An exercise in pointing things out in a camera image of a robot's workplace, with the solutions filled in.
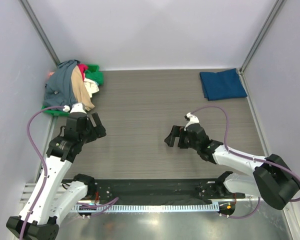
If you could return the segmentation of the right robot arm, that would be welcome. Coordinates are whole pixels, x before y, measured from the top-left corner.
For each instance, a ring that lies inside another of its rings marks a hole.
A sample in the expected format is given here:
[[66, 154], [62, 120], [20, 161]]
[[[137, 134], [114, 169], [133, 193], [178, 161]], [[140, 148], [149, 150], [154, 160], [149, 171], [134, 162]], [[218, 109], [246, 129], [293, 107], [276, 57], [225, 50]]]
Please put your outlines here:
[[193, 149], [206, 162], [241, 172], [227, 173], [215, 185], [215, 192], [221, 198], [243, 193], [260, 197], [272, 208], [282, 210], [300, 190], [300, 180], [276, 154], [263, 157], [234, 151], [223, 142], [210, 139], [198, 123], [186, 127], [174, 125], [164, 142], [173, 147], [176, 138], [180, 149]]

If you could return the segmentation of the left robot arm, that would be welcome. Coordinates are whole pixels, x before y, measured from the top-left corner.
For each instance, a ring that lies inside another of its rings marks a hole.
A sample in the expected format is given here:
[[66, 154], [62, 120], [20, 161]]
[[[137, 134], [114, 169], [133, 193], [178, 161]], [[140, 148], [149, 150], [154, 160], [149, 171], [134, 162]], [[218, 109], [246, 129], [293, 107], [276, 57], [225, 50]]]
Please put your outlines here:
[[95, 196], [95, 179], [78, 174], [68, 189], [56, 197], [65, 174], [83, 145], [105, 136], [106, 129], [98, 113], [73, 112], [68, 115], [66, 124], [48, 145], [43, 172], [26, 205], [19, 215], [7, 220], [6, 227], [15, 237], [20, 240], [54, 240], [62, 221], [77, 202]]

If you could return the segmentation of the blue t shirt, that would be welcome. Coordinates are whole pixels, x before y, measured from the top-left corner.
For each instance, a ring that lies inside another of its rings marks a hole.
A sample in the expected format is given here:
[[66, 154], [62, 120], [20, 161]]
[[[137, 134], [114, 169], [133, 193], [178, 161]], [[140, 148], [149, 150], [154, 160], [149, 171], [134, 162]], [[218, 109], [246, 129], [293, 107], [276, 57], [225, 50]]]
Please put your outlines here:
[[208, 101], [247, 97], [235, 68], [220, 72], [200, 72], [199, 77], [203, 95]]

